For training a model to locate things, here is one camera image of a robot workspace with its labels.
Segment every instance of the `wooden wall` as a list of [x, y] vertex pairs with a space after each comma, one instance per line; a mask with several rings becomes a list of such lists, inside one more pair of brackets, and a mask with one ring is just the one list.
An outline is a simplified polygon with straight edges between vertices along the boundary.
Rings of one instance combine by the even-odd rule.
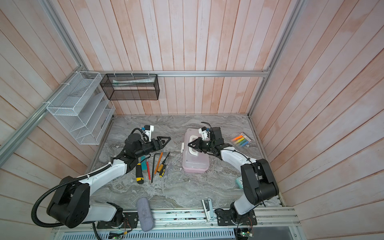
[[308, 1], [252, 116], [308, 239], [383, 238], [383, 12]]
[[[38, 0], [0, 1], [0, 144], [77, 68]], [[48, 115], [0, 169], [2, 238], [45, 239], [34, 202], [68, 175], [84, 173], [94, 146], [79, 145]], [[39, 210], [45, 214], [48, 197]]]
[[[297, 0], [52, 0], [95, 71], [263, 70]], [[159, 78], [117, 114], [247, 113], [259, 78]]]

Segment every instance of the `plastic package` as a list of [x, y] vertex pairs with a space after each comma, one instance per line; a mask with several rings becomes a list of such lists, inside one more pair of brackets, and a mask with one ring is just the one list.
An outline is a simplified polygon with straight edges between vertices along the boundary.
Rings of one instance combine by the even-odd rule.
[[184, 137], [183, 169], [185, 172], [204, 173], [209, 168], [209, 155], [188, 147], [188, 143], [200, 136], [198, 129], [188, 128]]

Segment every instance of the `screwdriver handle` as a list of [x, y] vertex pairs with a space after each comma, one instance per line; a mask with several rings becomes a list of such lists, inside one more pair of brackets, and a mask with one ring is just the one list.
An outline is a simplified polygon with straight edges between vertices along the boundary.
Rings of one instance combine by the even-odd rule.
[[163, 166], [164, 166], [164, 164], [162, 163], [162, 164], [159, 166], [159, 168], [157, 169], [157, 172], [160, 172], [161, 169], [163, 168]]
[[143, 172], [141, 170], [141, 163], [138, 163], [136, 165], [136, 181], [137, 181], [138, 184], [143, 184], [144, 183]]
[[161, 171], [160, 171], [160, 173], [159, 173], [160, 177], [163, 177], [163, 176], [164, 176], [164, 173], [166, 172], [166, 167], [167, 167], [167, 165], [164, 164], [163, 168], [161, 169]]

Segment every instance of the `black mesh basket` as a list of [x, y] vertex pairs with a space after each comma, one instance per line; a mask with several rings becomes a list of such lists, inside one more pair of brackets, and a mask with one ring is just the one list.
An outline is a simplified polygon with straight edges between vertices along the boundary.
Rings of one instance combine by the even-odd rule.
[[108, 73], [100, 83], [109, 100], [158, 100], [156, 74]]

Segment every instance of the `plastic storage box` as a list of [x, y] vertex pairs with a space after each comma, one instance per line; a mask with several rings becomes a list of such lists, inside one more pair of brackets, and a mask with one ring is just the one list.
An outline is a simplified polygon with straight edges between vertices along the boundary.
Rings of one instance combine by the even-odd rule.
[[198, 129], [188, 128], [184, 137], [183, 169], [185, 172], [206, 172], [209, 168], [209, 155], [188, 147], [188, 143], [200, 136]]

